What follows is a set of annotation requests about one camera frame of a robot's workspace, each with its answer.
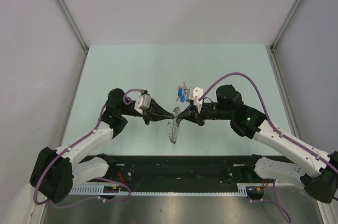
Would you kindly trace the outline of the metal disc with keyrings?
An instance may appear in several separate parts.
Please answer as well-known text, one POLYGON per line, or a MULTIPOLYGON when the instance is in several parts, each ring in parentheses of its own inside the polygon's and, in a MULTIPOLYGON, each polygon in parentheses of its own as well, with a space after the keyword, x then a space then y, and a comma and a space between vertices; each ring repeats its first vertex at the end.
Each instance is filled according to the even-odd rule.
POLYGON ((177 118, 180 112, 181 112, 180 107, 175 107, 172 111, 173 118, 168 121, 169 140, 172 144, 176 144, 177 142, 179 133, 179 123, 177 122, 177 118))

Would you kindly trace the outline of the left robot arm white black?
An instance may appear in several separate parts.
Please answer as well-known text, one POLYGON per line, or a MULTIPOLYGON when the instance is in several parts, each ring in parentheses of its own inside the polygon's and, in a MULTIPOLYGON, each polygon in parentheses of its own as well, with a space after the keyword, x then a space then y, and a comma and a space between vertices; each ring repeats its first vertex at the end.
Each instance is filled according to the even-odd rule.
POLYGON ((72 143, 56 149, 45 147, 36 159, 30 185, 34 187, 33 202, 36 205, 61 202, 74 187, 92 179, 112 181, 117 169, 104 155, 89 161, 84 158, 99 146, 118 136, 128 121, 125 116, 140 117, 150 122, 172 119, 174 116, 163 109, 144 89, 137 100, 132 100, 122 89, 109 92, 96 125, 72 143))

